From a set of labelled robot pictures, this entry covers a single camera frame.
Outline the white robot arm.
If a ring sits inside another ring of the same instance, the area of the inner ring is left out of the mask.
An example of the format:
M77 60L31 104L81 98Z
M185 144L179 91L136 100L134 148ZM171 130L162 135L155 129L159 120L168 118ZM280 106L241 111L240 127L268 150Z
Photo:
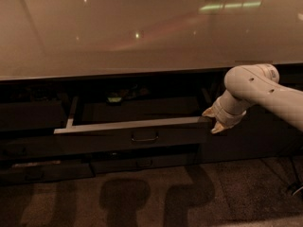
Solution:
M303 92L280 85L272 64L240 65L224 76L224 93L202 116L215 118L218 133L241 122L246 110L260 105L291 126L303 131Z

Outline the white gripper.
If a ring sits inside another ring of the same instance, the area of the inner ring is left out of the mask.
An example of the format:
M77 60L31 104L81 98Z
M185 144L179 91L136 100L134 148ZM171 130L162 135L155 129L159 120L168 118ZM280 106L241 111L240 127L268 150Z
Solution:
M204 117L215 117L216 119L214 128L210 131L212 134L232 129L241 122L245 115L246 111L243 111L242 113L229 113L227 109L223 107L220 98L216 99L212 108L207 108L202 113L202 116Z

